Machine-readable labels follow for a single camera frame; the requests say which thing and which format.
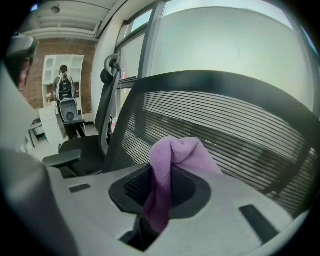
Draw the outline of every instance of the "red brick wall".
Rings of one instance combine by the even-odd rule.
[[[83,113],[91,112],[91,72],[96,42],[79,39],[43,39],[39,41],[23,96],[34,108],[43,108],[42,75],[46,55],[84,55],[81,74],[81,103]]]

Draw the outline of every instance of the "backpack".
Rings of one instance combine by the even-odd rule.
[[[72,78],[64,74],[57,84],[57,100],[73,99],[75,97],[75,89]]]

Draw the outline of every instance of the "ceiling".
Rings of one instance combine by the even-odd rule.
[[[44,0],[22,24],[19,32],[36,39],[97,40],[97,31],[118,0]],[[59,7],[53,13],[52,7]]]

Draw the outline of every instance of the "mesh chair back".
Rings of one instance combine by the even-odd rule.
[[[318,186],[320,122],[262,81],[219,71],[182,71],[133,86],[103,171],[149,162],[161,138],[198,137],[221,170],[283,206],[310,207]]]

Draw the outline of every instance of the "purple towel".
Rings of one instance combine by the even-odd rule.
[[[193,170],[223,174],[207,149],[197,138],[166,137],[150,151],[153,168],[151,193],[144,204],[143,215],[151,228],[161,233],[169,222],[171,209],[171,164]]]

